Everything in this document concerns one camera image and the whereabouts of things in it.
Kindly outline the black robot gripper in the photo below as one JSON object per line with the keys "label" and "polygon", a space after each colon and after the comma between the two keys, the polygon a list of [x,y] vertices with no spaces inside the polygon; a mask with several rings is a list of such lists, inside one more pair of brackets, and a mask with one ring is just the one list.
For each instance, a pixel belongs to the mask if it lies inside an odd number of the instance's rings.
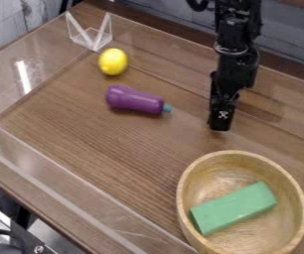
{"label": "black robot gripper", "polygon": [[220,54],[220,62],[218,69],[212,72],[209,125],[214,131],[228,131],[239,92],[255,86],[260,53],[255,45],[241,50],[214,44],[214,50]]}

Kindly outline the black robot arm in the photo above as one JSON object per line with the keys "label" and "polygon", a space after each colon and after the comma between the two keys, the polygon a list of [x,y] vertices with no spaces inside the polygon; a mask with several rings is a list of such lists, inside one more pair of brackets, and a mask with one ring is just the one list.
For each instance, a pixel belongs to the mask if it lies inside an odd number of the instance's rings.
{"label": "black robot arm", "polygon": [[218,69],[212,72],[209,125],[214,131],[231,129],[240,91],[255,86],[260,52],[255,40],[261,35],[261,0],[186,0],[196,12],[216,12]]}

